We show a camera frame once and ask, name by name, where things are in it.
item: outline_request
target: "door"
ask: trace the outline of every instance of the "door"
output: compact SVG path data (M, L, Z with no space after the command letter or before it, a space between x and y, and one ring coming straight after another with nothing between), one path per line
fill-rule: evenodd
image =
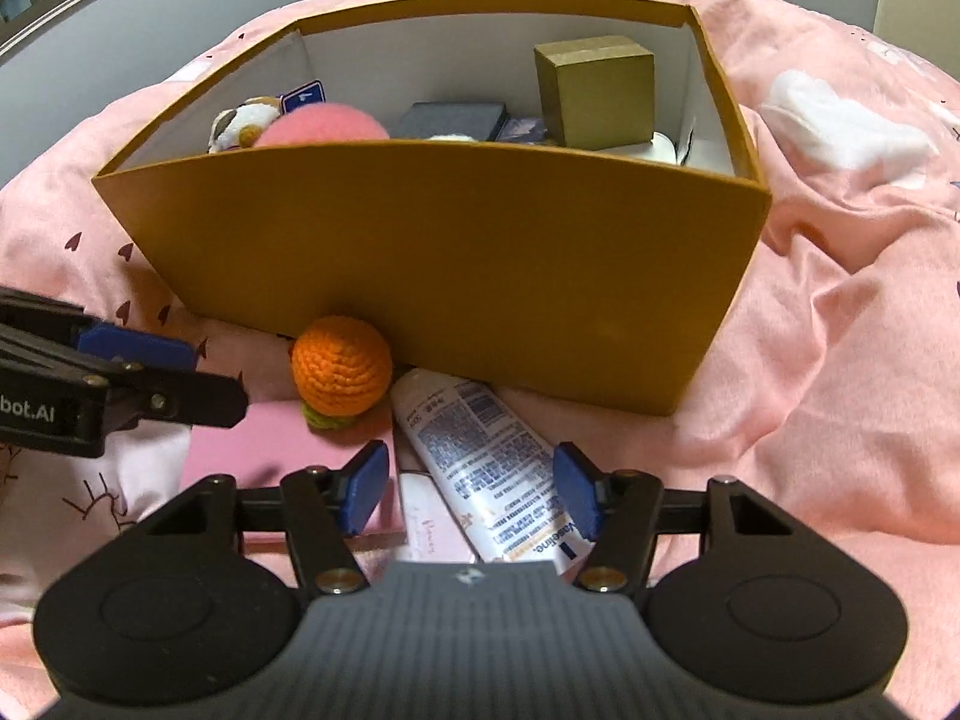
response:
M880 0L874 31L960 80L960 0Z

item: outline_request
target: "small olive green box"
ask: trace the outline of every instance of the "small olive green box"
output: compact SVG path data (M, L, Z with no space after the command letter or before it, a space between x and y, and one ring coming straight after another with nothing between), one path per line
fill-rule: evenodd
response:
M628 37L534 47L547 132L561 146L600 148L654 137L654 55Z

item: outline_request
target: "purple package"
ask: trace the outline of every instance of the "purple package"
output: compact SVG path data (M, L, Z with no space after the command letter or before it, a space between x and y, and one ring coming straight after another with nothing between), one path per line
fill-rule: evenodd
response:
M507 119L496 136L498 143L544 143L546 126L543 119Z

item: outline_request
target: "pink bedding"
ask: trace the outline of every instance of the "pink bedding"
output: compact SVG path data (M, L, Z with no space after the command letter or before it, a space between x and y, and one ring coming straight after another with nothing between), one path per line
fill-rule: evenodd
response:
M0 191L0 281L201 343L203 366L243 372L255 399L292 396L285 343L186 312L89 179L192 79L288 20L366 1L265 14L79 125ZM960 84L781 1L674 1L707 25L774 191L743 289L673 418L504 397L552 442L674 487L734 473L835 539L908 609L890 695L941 718L960 701ZM27 625L40 589L173 492L187 441L141 429L102 461L0 448L10 720L53 696ZM693 548L667 543L655 571Z

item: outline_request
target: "open box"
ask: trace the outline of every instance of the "open box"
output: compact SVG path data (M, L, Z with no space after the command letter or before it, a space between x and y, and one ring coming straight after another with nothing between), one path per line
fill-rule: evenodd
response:
M421 100L539 115L535 44L656 55L684 167L504 143L328 143L207 155L245 98L313 79L392 127ZM590 404L676 408L770 204L695 11L647 0L399 0L304 18L151 122L94 178L198 314L296 336L368 319L397 360Z

